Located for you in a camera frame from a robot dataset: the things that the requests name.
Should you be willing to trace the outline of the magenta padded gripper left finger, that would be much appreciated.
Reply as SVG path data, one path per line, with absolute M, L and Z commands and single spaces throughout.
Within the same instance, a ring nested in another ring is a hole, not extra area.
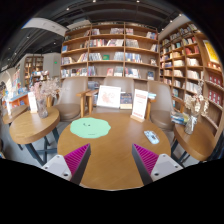
M 90 144 L 86 144 L 65 156 L 54 156 L 42 169 L 79 185 L 90 155 Z

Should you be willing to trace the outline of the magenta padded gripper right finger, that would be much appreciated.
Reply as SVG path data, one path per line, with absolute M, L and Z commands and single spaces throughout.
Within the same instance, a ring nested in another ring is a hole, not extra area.
M 148 185 L 182 169 L 167 154 L 156 154 L 137 144 L 132 145 L 132 155 L 143 185 Z

